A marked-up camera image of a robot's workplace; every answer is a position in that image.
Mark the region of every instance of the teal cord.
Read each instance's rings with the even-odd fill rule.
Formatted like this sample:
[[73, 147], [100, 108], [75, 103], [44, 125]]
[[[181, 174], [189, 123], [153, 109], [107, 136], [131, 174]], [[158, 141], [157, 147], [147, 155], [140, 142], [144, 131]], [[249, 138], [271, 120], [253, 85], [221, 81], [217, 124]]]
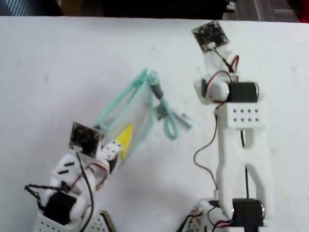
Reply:
[[174, 115], [170, 110], [168, 101], [165, 98], [160, 100], [160, 104], [164, 107], [165, 111], [167, 112], [167, 116], [164, 118], [163, 122], [163, 131], [166, 137], [170, 140], [175, 140], [179, 136], [179, 130], [175, 122]]
[[[148, 83], [151, 86], [160, 85], [159, 78], [156, 76], [156, 72], [152, 71], [148, 75]], [[167, 116], [164, 118], [163, 122], [163, 132], [166, 137], [168, 137], [170, 140], [175, 140], [179, 136], [179, 130], [176, 124], [175, 117], [173, 115], [173, 112], [171, 111], [168, 101], [162, 97], [159, 99], [161, 106], [165, 109], [167, 112]]]

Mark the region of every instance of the white plastic frame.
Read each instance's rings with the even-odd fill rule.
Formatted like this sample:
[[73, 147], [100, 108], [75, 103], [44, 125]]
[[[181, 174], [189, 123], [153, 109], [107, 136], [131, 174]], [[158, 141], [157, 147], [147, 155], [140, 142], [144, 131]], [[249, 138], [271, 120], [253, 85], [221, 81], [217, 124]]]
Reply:
[[[237, 174], [244, 166], [256, 185], [256, 196], [264, 205], [265, 218], [270, 219], [274, 215], [273, 181], [268, 162], [263, 112], [260, 103], [225, 103], [216, 111], [219, 140], [219, 204], [229, 219], [233, 216], [233, 188]], [[246, 134], [247, 144], [244, 148], [239, 142], [240, 130], [245, 130]]]

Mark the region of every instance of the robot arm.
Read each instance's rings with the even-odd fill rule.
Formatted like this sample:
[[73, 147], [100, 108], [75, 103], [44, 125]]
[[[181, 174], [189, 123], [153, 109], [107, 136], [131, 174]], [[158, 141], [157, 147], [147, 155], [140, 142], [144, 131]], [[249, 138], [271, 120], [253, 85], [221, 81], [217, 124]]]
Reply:
[[[195, 214], [183, 223], [179, 231], [198, 232], [270, 232], [266, 226], [274, 216], [272, 174], [268, 162], [268, 146], [265, 131], [265, 110], [261, 89], [254, 82], [239, 81], [235, 56], [223, 70], [226, 60], [216, 47], [228, 43], [216, 22], [204, 25], [198, 31], [197, 40], [204, 51], [208, 75], [195, 81], [194, 87], [202, 104], [219, 104], [215, 110], [218, 130], [219, 165], [216, 172], [218, 189], [214, 199], [202, 199], [195, 206]], [[219, 40], [212, 37], [222, 34]], [[239, 143], [240, 132], [245, 134], [246, 145]], [[256, 185], [256, 199], [234, 199], [237, 173], [247, 168]]]

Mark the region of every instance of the black cable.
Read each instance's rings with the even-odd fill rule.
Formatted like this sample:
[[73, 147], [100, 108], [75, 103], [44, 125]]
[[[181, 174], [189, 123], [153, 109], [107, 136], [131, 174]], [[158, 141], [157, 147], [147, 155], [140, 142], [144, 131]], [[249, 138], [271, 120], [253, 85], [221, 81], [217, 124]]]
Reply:
[[217, 49], [213, 48], [212, 50], [221, 58], [223, 63], [227, 66], [228, 71], [231, 72], [231, 73], [234, 73], [235, 71], [234, 71], [233, 67], [226, 61], [226, 59], [223, 58], [223, 56], [220, 55], [220, 53], [217, 51]]
[[194, 218], [199, 217], [199, 216], [202, 216], [202, 215], [203, 215], [203, 212], [201, 212], [201, 213], [199, 213], [199, 214], [194, 215], [194, 216], [191, 217], [191, 219], [189, 220], [189, 225], [188, 225], [188, 230], [187, 230], [188, 232], [190, 232], [190, 227], [191, 227], [192, 220], [193, 220]]
[[209, 213], [214, 210], [215, 208], [217, 208], [216, 206], [214, 206], [213, 208], [211, 208], [208, 212], [207, 212], [207, 218], [209, 220], [209, 222], [211, 223], [212, 226], [214, 226], [214, 223], [211, 221], [211, 218], [209, 217]]
[[76, 152], [76, 156], [77, 156], [77, 159], [79, 161], [79, 165], [81, 167], [81, 170], [82, 170], [82, 175], [86, 181], [86, 184], [87, 184], [87, 187], [88, 187], [88, 190], [89, 190], [89, 194], [90, 194], [90, 201], [91, 201], [91, 211], [90, 211], [90, 215], [87, 219], [87, 221], [85, 222], [84, 226], [81, 228], [80, 232], [84, 232], [86, 227], [88, 226], [90, 220], [91, 220], [91, 217], [93, 215], [93, 211], [94, 211], [94, 200], [93, 200], [93, 194], [92, 194], [92, 190], [91, 190], [91, 187], [90, 187], [90, 184], [89, 184], [89, 181], [88, 181], [88, 177], [84, 171], [84, 167], [83, 167], [83, 164], [82, 164], [82, 161], [81, 161], [81, 158], [79, 156], [79, 152]]
[[[242, 147], [245, 147], [245, 141], [243, 137], [243, 131], [240, 131], [240, 137], [241, 137], [241, 144]], [[246, 193], [247, 193], [247, 198], [249, 198], [249, 181], [248, 181], [248, 169], [245, 167], [245, 178], [246, 178]]]
[[217, 127], [218, 127], [217, 116], [215, 116], [215, 119], [216, 119], [216, 126], [215, 126], [215, 129], [214, 129], [213, 138], [211, 139], [211, 141], [210, 141], [207, 145], [201, 147], [199, 150], [197, 150], [197, 151], [195, 152], [194, 157], [193, 157], [193, 162], [194, 162], [194, 164], [195, 164], [196, 166], [198, 166], [198, 167], [200, 167], [200, 168], [202, 168], [202, 169], [205, 169], [207, 172], [210, 173], [211, 178], [212, 178], [212, 180], [213, 180], [213, 183], [214, 183], [214, 185], [216, 186], [216, 190], [218, 190], [217, 182], [216, 182], [216, 180], [215, 180], [215, 178], [214, 178], [214, 175], [213, 175], [212, 171], [211, 171], [209, 168], [207, 168], [207, 167], [205, 167], [205, 166], [202, 166], [202, 165], [198, 164], [197, 161], [196, 161], [197, 154], [198, 154], [201, 150], [203, 150], [203, 149], [205, 149], [206, 147], [210, 146], [210, 145], [212, 144], [212, 142], [214, 141], [215, 137], [216, 137]]
[[62, 187], [54, 187], [54, 186], [45, 186], [45, 185], [33, 185], [33, 184], [29, 184], [25, 186], [25, 190], [28, 191], [32, 196], [34, 196], [37, 199], [37, 204], [38, 204], [38, 208], [40, 210], [44, 210], [45, 207], [41, 204], [41, 198], [40, 198], [40, 194], [38, 192], [33, 191], [31, 188], [35, 188], [35, 189], [51, 189], [51, 190], [55, 190], [55, 191], [65, 191], [65, 188]]

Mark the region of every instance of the red wire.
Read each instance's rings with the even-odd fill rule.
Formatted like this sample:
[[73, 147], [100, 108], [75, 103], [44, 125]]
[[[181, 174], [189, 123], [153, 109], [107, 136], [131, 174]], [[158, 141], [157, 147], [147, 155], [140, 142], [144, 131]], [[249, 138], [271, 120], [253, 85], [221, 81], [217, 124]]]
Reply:
[[232, 60], [232, 63], [231, 63], [231, 66], [233, 67], [234, 63], [236, 62], [236, 66], [235, 66], [235, 69], [234, 71], [237, 72], [237, 67], [238, 67], [238, 62], [239, 62], [239, 55], [236, 55], [233, 60]]
[[[91, 164], [93, 164], [93, 165], [95, 165], [95, 166], [97, 166], [97, 167], [100, 167], [101, 169], [105, 170], [106, 173], [107, 173], [107, 170], [106, 170], [106, 168], [105, 168], [103, 165], [100, 165], [100, 164], [94, 163], [94, 162], [88, 164], [88, 165], [86, 166], [85, 170], [86, 170], [87, 168], [90, 168], [90, 165], [91, 165]], [[77, 182], [81, 177], [82, 177], [82, 175], [80, 174], [80, 175], [76, 178], [76, 180], [73, 182], [73, 184], [72, 184], [72, 186], [70, 187], [70, 190], [69, 190], [69, 191], [71, 191], [71, 190], [73, 189], [73, 187], [75, 186], [76, 182]], [[104, 182], [105, 179], [106, 179], [106, 176], [103, 178], [103, 180], [102, 180], [100, 183], [98, 183], [98, 184], [96, 185], [96, 190], [98, 190], [99, 186], [100, 186], [101, 184], [103, 184], [103, 182]]]
[[230, 78], [230, 80], [232, 79], [231, 75], [227, 72], [227, 71], [224, 71], [224, 70], [220, 70], [218, 72], [216, 72], [209, 80], [208, 84], [207, 84], [207, 87], [206, 87], [206, 92], [208, 90], [208, 86], [211, 84], [211, 82], [214, 80], [214, 78], [220, 74], [220, 73], [225, 73], [226, 75], [228, 75], [228, 77]]

